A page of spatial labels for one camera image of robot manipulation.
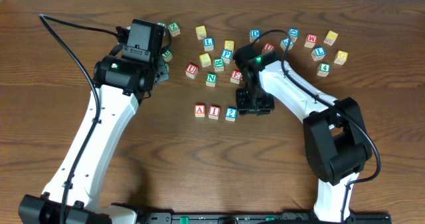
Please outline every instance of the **toy block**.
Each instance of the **toy block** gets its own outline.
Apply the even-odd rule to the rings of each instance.
[[[259,29],[254,29],[250,31],[250,42],[254,42],[255,39],[257,39],[258,37],[260,37],[260,30]]]
[[[217,83],[217,74],[208,73],[207,74],[207,80],[205,81],[205,84],[207,86],[215,87],[216,83]]]
[[[200,26],[196,28],[198,40],[205,39],[207,37],[207,29],[205,26]]]
[[[313,52],[311,52],[311,57],[313,57],[314,61],[321,60],[325,58],[326,52],[323,47],[317,47],[313,49]]]
[[[317,35],[307,35],[304,47],[313,48],[317,42]]]
[[[337,40],[337,37],[338,37],[337,33],[333,31],[329,31],[328,34],[326,35],[324,43],[328,45],[333,45],[333,43]]]
[[[299,35],[299,30],[295,28],[290,28],[288,34],[291,36],[292,42],[296,42]]]
[[[227,108],[226,120],[234,122],[236,120],[236,113],[238,112],[235,108]]]
[[[157,23],[158,25],[161,25],[162,27],[164,27],[164,28],[167,28],[167,23],[164,23],[164,22],[158,22]]]
[[[326,77],[331,71],[331,66],[329,64],[320,63],[319,67],[317,67],[317,75]]]
[[[338,53],[335,55],[335,61],[333,61],[335,64],[343,65],[345,61],[347,61],[348,53],[344,51],[338,51]]]
[[[199,60],[201,61],[202,67],[207,67],[211,65],[211,58],[209,53],[199,55]]]
[[[223,52],[221,53],[221,58],[226,64],[230,64],[232,55],[233,55],[232,51],[224,49]]]
[[[205,117],[205,105],[204,104],[195,105],[195,117],[197,117],[197,118]]]
[[[288,41],[289,38],[284,38],[281,42],[280,42],[280,47],[285,51],[287,45],[288,45]],[[289,46],[288,50],[292,49],[292,47],[294,47],[294,42],[291,40],[291,45]]]
[[[180,35],[180,26],[176,22],[169,24],[168,29],[173,37]]]
[[[169,62],[173,58],[173,54],[171,54],[171,51],[168,50],[162,54],[162,58],[164,59],[164,62]]]
[[[261,51],[261,53],[264,55],[264,54],[266,54],[268,52],[272,52],[272,51],[274,51],[274,48],[275,48],[274,45],[271,45],[269,43],[266,43],[264,45],[263,50]]]
[[[220,116],[220,107],[211,106],[210,112],[208,113],[208,118],[218,120],[219,116]]]
[[[194,64],[189,64],[186,68],[186,76],[190,78],[195,78],[198,74],[198,66]]]
[[[205,38],[204,39],[204,50],[205,51],[213,51],[214,50],[214,40],[213,40],[213,38]]]
[[[224,49],[228,51],[234,50],[234,41],[224,41]]]
[[[239,84],[241,80],[242,80],[242,73],[237,70],[232,71],[232,75],[230,75],[230,81],[232,83]]]
[[[214,71],[223,71],[224,70],[224,62],[221,58],[214,59]]]

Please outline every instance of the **wood grain surface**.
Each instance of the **wood grain surface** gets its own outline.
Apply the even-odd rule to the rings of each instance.
[[[311,209],[317,178],[305,158],[302,124],[282,104],[268,116],[236,122],[195,118],[193,105],[235,106],[231,63],[215,88],[207,72],[185,76],[204,53],[195,27],[205,25],[219,57],[224,40],[236,48],[250,29],[297,27],[301,35],[288,60],[318,89],[362,109],[382,157],[382,173],[357,184],[354,211],[389,212],[393,223],[425,223],[425,2],[389,0],[2,0],[0,3],[0,223],[19,223],[24,194],[40,195],[82,121],[89,86],[76,64],[39,21],[44,13],[81,25],[114,30],[132,19],[178,22],[169,82],[143,101],[117,146],[101,205],[127,202],[176,212],[278,212]],[[52,24],[88,70],[116,44],[110,35]],[[324,45],[326,62],[349,53],[331,73],[315,75],[308,33]],[[269,35],[279,48],[283,36]],[[375,160],[361,177],[371,175]]]

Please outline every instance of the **wooden table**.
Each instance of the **wooden table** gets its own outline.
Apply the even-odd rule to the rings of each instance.
[[[169,82],[155,87],[127,126],[102,190],[102,207],[127,202],[176,212],[277,212],[311,209],[317,178],[305,158],[302,124],[282,104],[267,116],[236,122],[195,118],[204,102],[235,105],[235,64],[218,73],[215,88],[185,76],[199,64],[203,45],[195,27],[205,25],[215,41],[236,48],[250,29],[297,27],[290,51],[294,69],[318,89],[362,109],[368,133],[382,157],[382,172],[354,188],[355,211],[388,211],[394,223],[425,222],[425,2],[385,0],[3,0],[0,3],[0,223],[19,223],[24,194],[39,195],[66,155],[82,121],[89,86],[75,63],[48,34],[38,14],[109,30],[133,18],[178,22]],[[112,36],[52,24],[86,68],[93,70],[116,44]],[[331,73],[315,75],[308,33],[319,44],[331,29],[336,43],[324,45],[326,62],[338,49],[349,53]],[[282,35],[266,42],[279,48]],[[372,158],[361,177],[375,170]]]

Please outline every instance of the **alphabet cube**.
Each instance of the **alphabet cube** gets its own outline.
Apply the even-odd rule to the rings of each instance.
[[[169,24],[168,29],[173,37],[180,35],[180,26],[176,22]]]
[[[224,49],[233,51],[234,50],[234,41],[224,41]]]
[[[333,45],[333,43],[337,40],[337,37],[338,37],[337,33],[333,31],[329,31],[328,34],[326,35],[324,43],[328,45]]]
[[[296,42],[299,35],[299,30],[295,28],[290,28],[288,34],[291,36],[292,42]]]
[[[210,112],[208,113],[208,118],[218,120],[218,116],[220,116],[220,107],[211,106]]]
[[[162,58],[164,59],[164,62],[169,62],[173,58],[173,54],[171,54],[171,51],[165,51],[165,53],[162,54]]]
[[[207,37],[207,28],[200,26],[196,28],[198,40],[205,39]]]
[[[213,38],[205,38],[204,39],[204,49],[205,49],[205,51],[213,51],[214,50],[214,40],[213,40]]]
[[[326,77],[331,71],[331,66],[329,64],[320,63],[319,67],[317,67],[317,75]]]
[[[208,73],[207,74],[207,81],[205,84],[207,86],[215,87],[215,84],[217,83],[217,74]]]
[[[232,83],[239,84],[241,80],[242,80],[242,73],[237,70],[232,71],[232,75],[230,75],[230,81]]]
[[[238,110],[235,108],[227,108],[226,112],[226,120],[234,122],[236,119],[236,114],[238,113]]]
[[[335,61],[333,61],[335,64],[344,64],[345,61],[347,61],[348,53],[344,51],[338,51],[337,55],[335,55]]]
[[[313,49],[313,52],[311,52],[311,57],[313,57],[314,61],[321,60],[325,58],[326,52],[323,47],[317,47]]]
[[[221,53],[221,58],[226,64],[230,64],[230,59],[232,58],[232,54],[233,54],[232,51],[224,49],[223,52]]]
[[[207,67],[211,65],[211,58],[209,53],[199,55],[199,60],[201,61],[202,67]]]
[[[214,71],[223,71],[224,70],[224,62],[221,58],[214,59]]]
[[[260,30],[259,29],[253,29],[250,31],[250,42],[254,42],[255,39],[260,37]]]
[[[205,117],[205,105],[197,104],[195,105],[195,117]]]
[[[164,22],[158,22],[157,23],[158,25],[161,25],[162,27],[164,27],[164,28],[167,28],[167,23],[164,23]]]
[[[275,48],[274,45],[271,45],[269,43],[266,43],[264,45],[263,50],[261,51],[261,53],[264,55],[264,54],[266,54],[268,52],[272,52],[272,51],[274,51],[274,48]]]
[[[194,64],[189,64],[186,68],[186,76],[190,78],[195,78],[198,74],[198,66]]]
[[[305,39],[304,47],[313,48],[316,42],[317,42],[316,35],[307,35],[307,38]]]
[[[280,42],[280,47],[285,51],[287,45],[288,45],[288,41],[289,38],[284,38],[281,42]],[[288,48],[288,50],[292,49],[292,47],[294,47],[294,42],[291,40],[291,44]]]

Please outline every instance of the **green block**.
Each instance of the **green block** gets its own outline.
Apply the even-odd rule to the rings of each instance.
[[[176,22],[172,22],[169,26],[168,29],[170,29],[170,31],[176,31],[178,29],[180,29],[179,25]]]
[[[166,51],[165,53],[162,54],[162,57],[167,58],[170,55],[171,55],[171,51]]]
[[[207,82],[217,82],[217,74],[208,73],[207,74]]]
[[[180,224],[189,224],[188,217],[180,217]]]
[[[320,71],[330,72],[331,66],[329,64],[326,64],[326,63],[320,63]]]
[[[224,62],[221,58],[214,59],[214,67],[223,67]]]

